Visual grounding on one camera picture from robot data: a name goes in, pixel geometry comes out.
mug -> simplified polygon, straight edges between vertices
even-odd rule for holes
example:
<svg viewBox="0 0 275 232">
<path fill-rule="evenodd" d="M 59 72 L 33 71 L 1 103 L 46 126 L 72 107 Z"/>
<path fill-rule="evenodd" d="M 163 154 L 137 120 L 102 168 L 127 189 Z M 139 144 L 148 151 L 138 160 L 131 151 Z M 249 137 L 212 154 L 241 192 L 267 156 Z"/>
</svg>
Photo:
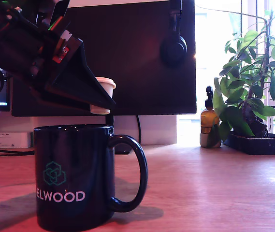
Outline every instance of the mug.
<svg viewBox="0 0 275 232">
<path fill-rule="evenodd" d="M 142 201 L 148 180 L 142 147 L 106 125 L 61 125 L 34 129 L 37 221 L 48 231 L 83 231 L 128 212 Z M 115 197 L 114 147 L 125 143 L 140 167 L 136 197 Z"/>
</svg>

headphones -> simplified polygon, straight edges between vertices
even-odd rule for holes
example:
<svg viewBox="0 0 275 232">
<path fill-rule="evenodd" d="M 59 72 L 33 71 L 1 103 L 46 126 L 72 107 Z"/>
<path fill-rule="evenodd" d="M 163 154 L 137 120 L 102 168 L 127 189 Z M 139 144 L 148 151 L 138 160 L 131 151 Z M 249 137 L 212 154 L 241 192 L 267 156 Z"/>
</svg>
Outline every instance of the headphones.
<svg viewBox="0 0 275 232">
<path fill-rule="evenodd" d="M 170 0 L 169 33 L 161 44 L 160 56 L 165 66 L 176 68 L 187 53 L 187 44 L 180 35 L 180 15 L 182 0 Z"/>
</svg>

cube logo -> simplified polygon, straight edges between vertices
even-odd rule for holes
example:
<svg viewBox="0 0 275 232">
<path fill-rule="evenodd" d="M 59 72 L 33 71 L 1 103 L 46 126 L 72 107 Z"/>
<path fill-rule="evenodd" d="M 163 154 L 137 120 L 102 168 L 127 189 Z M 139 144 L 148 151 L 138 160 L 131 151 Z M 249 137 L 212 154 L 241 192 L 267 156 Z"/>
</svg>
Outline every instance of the cube logo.
<svg viewBox="0 0 275 232">
<path fill-rule="evenodd" d="M 43 174 L 44 181 L 48 185 L 59 186 L 66 181 L 65 172 L 62 171 L 61 165 L 53 161 L 46 165 L 46 169 L 44 170 Z"/>
</svg>

white device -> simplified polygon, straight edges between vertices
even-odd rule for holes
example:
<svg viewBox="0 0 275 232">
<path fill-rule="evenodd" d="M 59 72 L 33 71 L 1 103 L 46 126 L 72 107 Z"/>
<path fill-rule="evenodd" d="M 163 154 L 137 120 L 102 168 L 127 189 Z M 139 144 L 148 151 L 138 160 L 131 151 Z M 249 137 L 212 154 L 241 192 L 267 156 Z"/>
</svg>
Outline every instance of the white device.
<svg viewBox="0 0 275 232">
<path fill-rule="evenodd" d="M 0 132 L 0 148 L 31 147 L 31 132 Z"/>
</svg>

amber bottle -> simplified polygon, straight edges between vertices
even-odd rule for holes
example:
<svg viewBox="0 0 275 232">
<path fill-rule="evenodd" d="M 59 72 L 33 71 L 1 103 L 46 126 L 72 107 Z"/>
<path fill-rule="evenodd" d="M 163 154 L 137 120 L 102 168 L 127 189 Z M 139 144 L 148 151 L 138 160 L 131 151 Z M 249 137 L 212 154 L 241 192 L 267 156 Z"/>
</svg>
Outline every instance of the amber bottle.
<svg viewBox="0 0 275 232">
<path fill-rule="evenodd" d="M 206 88 L 207 93 L 207 100 L 205 101 L 205 107 L 201 113 L 201 134 L 200 134 L 200 144 L 202 147 L 208 147 L 207 146 L 207 138 L 208 134 L 214 124 L 217 124 L 219 126 L 219 117 L 216 115 L 214 109 L 213 109 L 213 95 L 214 92 L 211 88 L 211 86 L 208 86 Z M 220 147 L 221 141 L 218 142 L 213 147 Z"/>
</svg>

